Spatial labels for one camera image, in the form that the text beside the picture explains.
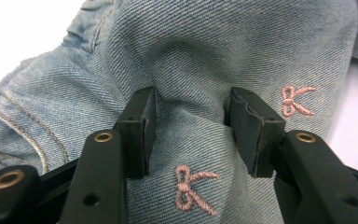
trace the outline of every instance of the white background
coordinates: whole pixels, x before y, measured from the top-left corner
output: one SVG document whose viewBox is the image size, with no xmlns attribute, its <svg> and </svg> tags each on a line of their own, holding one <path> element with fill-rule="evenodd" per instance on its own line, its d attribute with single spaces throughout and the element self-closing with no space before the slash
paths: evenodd
<svg viewBox="0 0 358 224">
<path fill-rule="evenodd" d="M 0 80 L 21 60 L 59 46 L 83 1 L 0 1 Z M 358 169 L 358 63 L 351 65 L 343 91 L 327 142 L 345 164 Z"/>
</svg>

